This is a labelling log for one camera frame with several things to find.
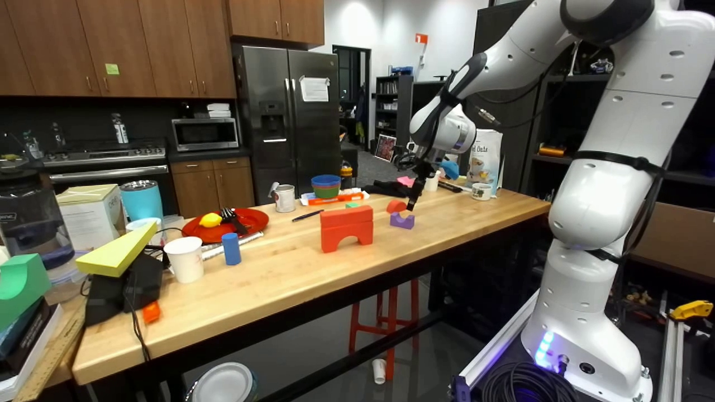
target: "stool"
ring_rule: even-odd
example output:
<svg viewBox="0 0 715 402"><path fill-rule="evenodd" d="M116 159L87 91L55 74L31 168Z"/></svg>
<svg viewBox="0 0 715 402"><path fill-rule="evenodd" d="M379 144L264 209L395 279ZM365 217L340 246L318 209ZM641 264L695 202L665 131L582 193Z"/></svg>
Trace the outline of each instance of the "stool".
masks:
<svg viewBox="0 0 715 402"><path fill-rule="evenodd" d="M418 279L409 281L409 308L411 308L409 320L398 320L398 285L388 288L387 293L388 293L387 316L383 316L383 293L378 293L373 326L360 323L360 302L354 303L349 352L356 352L358 330L390 335L398 330L398 326L409 326L420 320L420 281ZM418 338L411 338L411 347L413 350L418 350ZM393 372L395 372L395 349L388 349L387 362L385 362L385 380L387 383L393 380Z"/></svg>

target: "coffee maker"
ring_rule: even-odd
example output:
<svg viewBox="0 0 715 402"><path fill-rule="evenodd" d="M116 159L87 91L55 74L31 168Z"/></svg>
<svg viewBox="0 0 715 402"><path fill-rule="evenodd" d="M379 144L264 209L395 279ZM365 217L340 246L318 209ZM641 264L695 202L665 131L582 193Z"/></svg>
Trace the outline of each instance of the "coffee maker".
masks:
<svg viewBox="0 0 715 402"><path fill-rule="evenodd" d="M10 255L39 253L46 271L73 257L55 195L31 164L0 164L0 231Z"/></svg>

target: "wooden countertop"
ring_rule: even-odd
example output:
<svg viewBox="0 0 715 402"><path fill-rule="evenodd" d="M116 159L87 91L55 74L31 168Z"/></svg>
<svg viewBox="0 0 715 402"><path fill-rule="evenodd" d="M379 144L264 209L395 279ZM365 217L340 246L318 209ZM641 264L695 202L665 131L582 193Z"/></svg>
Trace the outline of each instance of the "wooden countertop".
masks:
<svg viewBox="0 0 715 402"><path fill-rule="evenodd" d="M399 231L388 226L385 213L388 202L388 197L365 202L375 209L371 246L344 242L330 255L319 250L319 217L291 224L292 217L312 207L277 215L273 206L264 206L261 209L271 215L265 237L241 249L240 266L225 268L220 255L206 262L206 278L194 284L176 284L165 278L158 300L164 318L144 326L151 358L535 220L549 207L545 202L507 190L489 202L466 193L435 190L420 198L415 227ZM85 330L73 359L73 377L78 384L90 384L140 362L132 318L116 316Z"/></svg>

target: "red bowl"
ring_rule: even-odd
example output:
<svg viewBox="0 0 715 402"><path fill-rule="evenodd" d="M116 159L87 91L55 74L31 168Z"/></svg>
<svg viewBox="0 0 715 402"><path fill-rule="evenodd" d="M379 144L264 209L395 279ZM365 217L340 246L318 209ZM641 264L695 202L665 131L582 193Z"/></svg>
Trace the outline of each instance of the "red bowl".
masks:
<svg viewBox="0 0 715 402"><path fill-rule="evenodd" d="M216 227L204 227L198 226L202 217L189 220L184 227L182 235L184 237L202 237L204 244L222 244L222 237L225 232L236 232L236 235L255 235L255 232L264 232L268 227L268 215L260 213L260 209L235 209L235 222L222 224Z"/></svg>

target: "refrigerator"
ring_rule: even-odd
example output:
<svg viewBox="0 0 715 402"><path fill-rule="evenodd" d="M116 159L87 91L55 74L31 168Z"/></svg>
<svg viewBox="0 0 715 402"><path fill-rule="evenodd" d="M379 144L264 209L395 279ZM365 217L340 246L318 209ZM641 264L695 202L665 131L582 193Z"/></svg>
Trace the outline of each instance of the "refrigerator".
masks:
<svg viewBox="0 0 715 402"><path fill-rule="evenodd" d="M271 203L273 183L309 193L311 176L340 174L337 58L236 45L235 64L256 202Z"/></svg>

